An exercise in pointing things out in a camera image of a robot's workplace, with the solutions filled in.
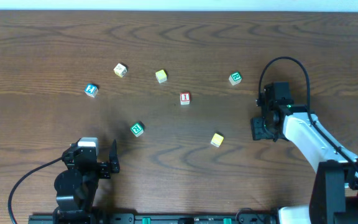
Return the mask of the red letter I block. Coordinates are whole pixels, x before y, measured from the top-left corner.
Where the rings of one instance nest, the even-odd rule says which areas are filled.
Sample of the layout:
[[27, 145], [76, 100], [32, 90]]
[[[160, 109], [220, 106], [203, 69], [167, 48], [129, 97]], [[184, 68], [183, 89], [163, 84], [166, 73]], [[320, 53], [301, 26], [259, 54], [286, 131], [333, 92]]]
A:
[[189, 105], [190, 102], [191, 102], [191, 98], [190, 98], [189, 92], [180, 93], [180, 104], [181, 105]]

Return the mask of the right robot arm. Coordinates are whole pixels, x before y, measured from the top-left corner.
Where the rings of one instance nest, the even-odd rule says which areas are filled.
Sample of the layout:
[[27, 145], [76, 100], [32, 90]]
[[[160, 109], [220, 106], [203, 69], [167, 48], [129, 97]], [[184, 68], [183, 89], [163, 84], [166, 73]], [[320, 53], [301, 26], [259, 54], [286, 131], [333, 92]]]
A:
[[307, 205], [278, 210], [278, 223], [358, 223], [358, 156], [341, 145], [305, 106], [296, 105], [287, 82], [265, 85], [252, 118], [255, 141], [292, 142], [316, 172]]

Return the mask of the yellow block near right arm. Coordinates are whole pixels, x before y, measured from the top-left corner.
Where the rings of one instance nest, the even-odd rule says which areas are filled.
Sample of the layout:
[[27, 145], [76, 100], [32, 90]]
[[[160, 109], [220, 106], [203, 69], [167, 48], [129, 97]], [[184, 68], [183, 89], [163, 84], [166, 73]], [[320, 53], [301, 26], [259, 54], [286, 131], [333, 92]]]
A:
[[223, 140], [224, 140], [224, 136], [215, 133], [210, 143], [215, 147], [219, 147], [222, 144]]

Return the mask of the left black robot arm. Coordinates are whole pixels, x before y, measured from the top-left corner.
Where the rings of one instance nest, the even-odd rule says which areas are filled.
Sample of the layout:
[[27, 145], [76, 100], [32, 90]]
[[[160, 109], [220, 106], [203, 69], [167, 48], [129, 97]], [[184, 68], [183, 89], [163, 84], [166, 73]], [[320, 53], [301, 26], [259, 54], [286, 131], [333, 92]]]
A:
[[98, 161], [98, 138], [81, 138], [63, 152], [67, 170], [54, 182], [58, 208], [54, 223], [109, 223], [109, 215], [93, 207], [99, 180], [110, 179], [120, 171], [117, 142], [114, 140], [106, 162]]

